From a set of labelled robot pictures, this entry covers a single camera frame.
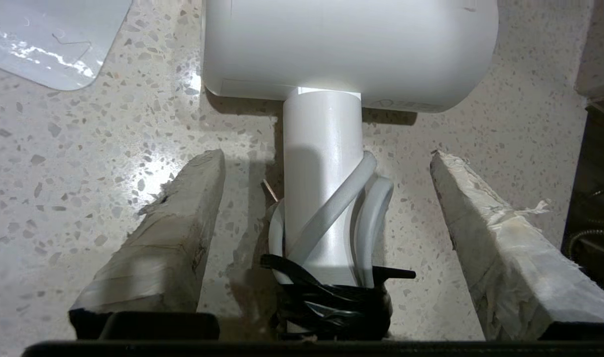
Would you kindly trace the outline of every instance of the white plastic housing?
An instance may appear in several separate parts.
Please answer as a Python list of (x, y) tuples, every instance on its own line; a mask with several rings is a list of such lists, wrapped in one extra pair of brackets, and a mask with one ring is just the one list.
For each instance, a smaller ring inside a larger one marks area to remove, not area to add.
[[(284, 102), (286, 254), (311, 217), (363, 158), (361, 100), (356, 93), (298, 88)], [(302, 266), (324, 284), (357, 285), (351, 239), (354, 201)]]
[(206, 0), (204, 82), (285, 100), (297, 87), (361, 93), (363, 107), (440, 112), (485, 75), (495, 0)]

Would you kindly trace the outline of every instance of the speckled stone surface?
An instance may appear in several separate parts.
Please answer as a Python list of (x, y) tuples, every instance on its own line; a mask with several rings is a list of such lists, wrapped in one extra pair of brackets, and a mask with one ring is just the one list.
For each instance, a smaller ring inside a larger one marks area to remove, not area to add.
[[(161, 183), (221, 148), (225, 192), (199, 309), (223, 339), (268, 339), (273, 280), (256, 268), (282, 192), (281, 103), (221, 99), (200, 83), (197, 0), (135, 0), (95, 83), (57, 92), (0, 70), (0, 355), (73, 339), (66, 312), (140, 221)], [(364, 111), (364, 143), (395, 181), (375, 259), (417, 271), (389, 281), (395, 339), (482, 339), (429, 175), (431, 151), (472, 162), (559, 244), (583, 133), (573, 90), (587, 1), (502, 1), (494, 63), (438, 115)]]

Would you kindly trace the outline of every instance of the white cylindrical pipe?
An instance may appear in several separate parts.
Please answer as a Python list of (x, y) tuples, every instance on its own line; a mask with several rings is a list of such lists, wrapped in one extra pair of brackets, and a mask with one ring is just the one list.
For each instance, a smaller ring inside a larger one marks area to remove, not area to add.
[[(297, 88), (284, 102), (284, 230), (289, 253), (304, 225), (363, 158), (358, 93)], [(324, 284), (357, 285), (354, 201), (302, 266)]]

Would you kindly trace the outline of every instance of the white appliance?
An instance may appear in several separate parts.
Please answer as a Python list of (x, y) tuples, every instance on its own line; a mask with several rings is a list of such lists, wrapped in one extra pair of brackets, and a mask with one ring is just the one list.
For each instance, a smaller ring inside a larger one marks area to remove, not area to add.
[(270, 250), (324, 284), (372, 286), (372, 247), (392, 183), (373, 179), (361, 196), (375, 167), (363, 152), (361, 108), (436, 113), (467, 97), (492, 59), (496, 1), (204, 6), (207, 89), (284, 100), (284, 200), (272, 217)]

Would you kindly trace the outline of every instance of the terrazzo floor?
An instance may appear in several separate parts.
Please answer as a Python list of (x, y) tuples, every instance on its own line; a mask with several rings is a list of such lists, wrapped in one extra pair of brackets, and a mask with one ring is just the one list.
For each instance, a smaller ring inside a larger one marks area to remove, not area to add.
[[(461, 104), (437, 115), (364, 111), (365, 149), (395, 182), (375, 259), (417, 271), (388, 281), (395, 339), (476, 340), (470, 302), (429, 175), (431, 151), (469, 159), (517, 206), (564, 229), (584, 100), (573, 90), (590, 16), (582, 0), (501, 1), (494, 60)], [(66, 312), (189, 158), (226, 155), (225, 192), (199, 309), (221, 338), (270, 338), (264, 251), (267, 178), (281, 195), (281, 102), (223, 99), (200, 82), (197, 0), (135, 0), (98, 79), (60, 92), (0, 70), (0, 356), (73, 339)]]

